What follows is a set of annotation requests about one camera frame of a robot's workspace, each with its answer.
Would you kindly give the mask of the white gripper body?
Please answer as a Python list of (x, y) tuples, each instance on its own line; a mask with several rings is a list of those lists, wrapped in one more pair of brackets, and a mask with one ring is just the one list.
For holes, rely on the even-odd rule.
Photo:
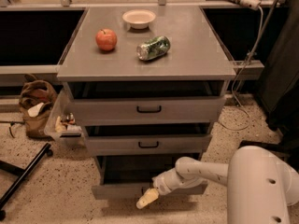
[(184, 189), (192, 182), (192, 177), (180, 175), (175, 168), (153, 178), (153, 187), (160, 195), (167, 195), (177, 189)]

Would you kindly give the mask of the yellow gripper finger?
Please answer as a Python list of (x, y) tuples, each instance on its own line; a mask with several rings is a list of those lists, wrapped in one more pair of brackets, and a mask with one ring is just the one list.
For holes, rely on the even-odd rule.
[(143, 209), (150, 203), (153, 203), (159, 198), (159, 192), (157, 189), (147, 189), (142, 197), (136, 203), (138, 209)]

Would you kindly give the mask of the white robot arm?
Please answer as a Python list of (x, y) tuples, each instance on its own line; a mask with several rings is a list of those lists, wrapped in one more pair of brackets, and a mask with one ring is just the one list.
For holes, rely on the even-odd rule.
[(227, 188), (227, 224), (291, 224), (288, 207), (299, 202), (299, 174), (257, 146), (241, 147), (227, 164), (179, 158), (174, 168), (153, 178), (136, 207), (206, 179)]

